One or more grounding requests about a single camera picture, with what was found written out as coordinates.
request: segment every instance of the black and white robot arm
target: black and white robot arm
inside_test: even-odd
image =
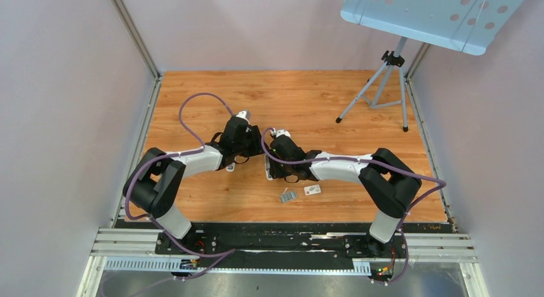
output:
[[[305,153],[298,147],[286,130],[272,133],[273,141],[269,152],[289,162],[319,160],[300,164],[279,164],[266,158],[267,174],[270,178],[286,178],[294,175],[298,180],[343,180],[364,186],[378,207],[370,227],[370,236],[381,244],[389,242],[410,203],[421,187],[421,180],[411,178],[382,166],[355,160],[377,160],[397,169],[413,173],[390,150],[379,148],[374,154],[346,156],[312,150]],[[391,177],[387,180],[384,174]]]
[[[249,120],[247,110],[232,116],[224,131],[217,133],[203,148],[175,153],[158,148],[147,150],[125,183],[123,195],[127,195],[130,183],[142,166],[157,157],[172,155],[155,162],[136,177],[130,201],[174,237],[184,238],[191,229],[191,222],[174,204],[182,180],[198,173],[224,169],[235,161],[236,156],[262,154],[259,127],[250,125]]]

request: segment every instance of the tripod leg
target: tripod leg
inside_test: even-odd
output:
[[[370,85],[372,85],[372,83],[374,83],[374,81],[376,81],[376,79],[378,78],[378,76],[380,76],[380,74],[382,73],[382,71],[384,71],[384,69],[387,67],[387,63],[383,63],[382,64],[382,67],[380,67],[380,69],[378,69],[378,71],[374,74],[374,76],[372,76],[372,78],[370,78],[370,80],[368,80],[367,84],[362,88],[362,90],[357,94],[357,96],[352,100],[352,102],[350,103],[350,105],[348,105],[348,107],[346,108],[346,110],[344,110],[344,112],[342,112],[342,114],[336,119],[336,122],[337,123],[340,123],[342,121],[342,119],[344,118],[344,116],[346,116],[346,114],[351,110],[351,108],[355,105],[355,103],[357,102],[357,100],[359,100],[359,98],[361,98],[361,96],[366,92],[366,90],[368,90],[368,88],[370,87]]]
[[[391,73],[393,72],[393,65],[389,65],[386,70],[386,74],[382,78],[382,81],[380,82],[380,87],[378,87],[378,92],[376,92],[376,96],[374,96],[374,99],[372,99],[372,103],[370,104],[370,108],[376,105],[378,102],[378,99],[380,99],[380,96],[382,95],[382,92],[384,91],[384,88],[386,87],[387,81],[389,80],[389,77],[391,76]]]
[[[398,81],[400,82],[400,99],[401,99],[401,105],[402,105],[402,130],[404,132],[408,131],[408,120],[406,118],[406,96],[405,96],[405,89],[404,89],[404,72],[402,71],[402,67],[398,68]]]

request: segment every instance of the wooden table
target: wooden table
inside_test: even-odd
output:
[[[414,172],[431,175],[429,161],[411,107],[410,131],[402,131],[401,106],[370,110],[358,102],[340,124],[336,117],[366,84],[373,71],[191,71],[167,72],[158,95],[145,150],[182,151],[198,142],[178,122],[180,104],[197,92],[222,97],[234,112],[251,111],[251,124],[289,130],[305,151],[321,149],[343,155],[363,155],[385,147]],[[381,102],[400,99],[398,80],[392,76]],[[369,91],[373,96],[377,87]],[[216,99],[202,96],[191,100],[183,120],[205,142],[223,131],[229,119]],[[312,181],[269,181],[264,157],[253,157],[225,170],[201,173],[183,180],[176,205],[191,221],[288,221],[372,222],[377,211],[361,185],[335,180],[319,182],[321,194],[305,196]],[[423,182],[418,195],[433,187]],[[280,195],[295,190],[298,198],[281,203]],[[141,214],[134,206],[131,211]],[[439,194],[423,200],[407,218],[417,222],[443,222],[446,216]]]

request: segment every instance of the white wall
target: white wall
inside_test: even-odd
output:
[[[152,78],[110,0],[0,0],[0,296],[74,296]]]
[[[124,0],[161,71],[379,68],[398,37],[345,22],[343,1]]]
[[[415,78],[446,198],[489,295],[542,296],[544,0],[526,0],[483,56],[433,47]]]

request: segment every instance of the wood grain surface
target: wood grain surface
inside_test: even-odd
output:
[[[400,105],[370,110],[361,99],[344,121],[335,123],[366,84],[372,71],[196,71],[167,72],[158,95],[145,150],[182,151],[198,142],[178,122],[181,103],[197,92],[222,97],[234,112],[249,109],[251,124],[289,130],[305,151],[321,149],[342,155],[390,149],[414,172],[431,175],[418,126],[408,104],[410,130],[402,131]],[[373,96],[377,83],[370,89]],[[378,103],[400,99],[397,73],[393,73]],[[223,131],[229,116],[223,105],[209,96],[195,98],[183,112],[183,120],[205,142]],[[269,181],[264,156],[253,157],[225,170],[201,173],[183,180],[176,205],[191,221],[293,221],[372,222],[377,208],[361,185],[328,180],[319,182],[321,194],[305,196],[312,181]],[[434,186],[423,182],[418,195]],[[298,198],[281,203],[285,190]],[[134,214],[141,211],[131,207]],[[411,212],[407,221],[446,220],[439,194],[432,194]]]

